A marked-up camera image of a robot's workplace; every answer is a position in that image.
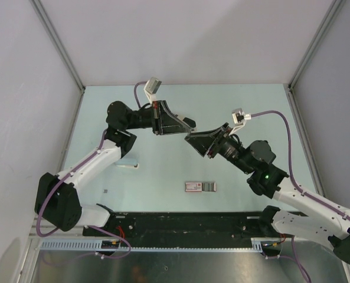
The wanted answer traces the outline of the staple box with staples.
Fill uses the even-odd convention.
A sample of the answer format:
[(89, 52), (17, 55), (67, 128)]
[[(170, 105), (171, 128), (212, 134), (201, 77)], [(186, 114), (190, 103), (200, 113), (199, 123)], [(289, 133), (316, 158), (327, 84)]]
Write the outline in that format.
[(185, 192), (216, 192), (215, 182), (185, 182)]

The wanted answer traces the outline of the beige black stapler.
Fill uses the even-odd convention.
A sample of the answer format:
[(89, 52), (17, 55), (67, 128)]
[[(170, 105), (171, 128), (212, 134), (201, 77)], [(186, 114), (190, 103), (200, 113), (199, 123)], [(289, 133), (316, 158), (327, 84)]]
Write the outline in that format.
[(179, 120), (183, 121), (184, 123), (186, 123), (190, 128), (191, 128), (191, 131), (196, 131), (197, 130), (197, 124), (194, 120), (192, 120), (191, 118), (189, 117), (185, 117), (185, 116), (182, 116), (182, 115), (179, 115), (179, 114), (176, 114), (175, 115)]

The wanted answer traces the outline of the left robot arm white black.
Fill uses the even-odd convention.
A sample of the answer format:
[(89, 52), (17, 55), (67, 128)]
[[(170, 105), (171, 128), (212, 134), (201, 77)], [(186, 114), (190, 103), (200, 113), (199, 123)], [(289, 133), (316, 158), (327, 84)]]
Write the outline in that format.
[(95, 226), (105, 236), (116, 229), (112, 210), (101, 204), (82, 205), (79, 194), (104, 169), (124, 158), (132, 149), (136, 135), (133, 129), (152, 129), (155, 135), (190, 133), (196, 122), (170, 111), (165, 100), (145, 104), (132, 110), (121, 101), (107, 108), (107, 129), (99, 145), (74, 166), (56, 174), (45, 173), (38, 183), (34, 210), (38, 215), (36, 232), (41, 232), (41, 221), (54, 229), (67, 232), (75, 226)]

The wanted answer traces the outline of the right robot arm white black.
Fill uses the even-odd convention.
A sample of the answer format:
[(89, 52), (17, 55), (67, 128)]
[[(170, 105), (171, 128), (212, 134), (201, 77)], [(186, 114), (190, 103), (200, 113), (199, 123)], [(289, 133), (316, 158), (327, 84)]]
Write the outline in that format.
[(231, 131), (224, 124), (215, 130), (190, 133), (185, 141), (201, 156), (212, 159), (220, 155), (247, 174), (247, 183), (255, 194), (283, 202), (303, 214), (267, 206), (258, 221), (262, 235), (298, 236), (330, 249), (341, 261), (350, 264), (350, 209), (311, 192), (275, 166), (276, 155), (267, 141), (255, 140), (244, 147)]

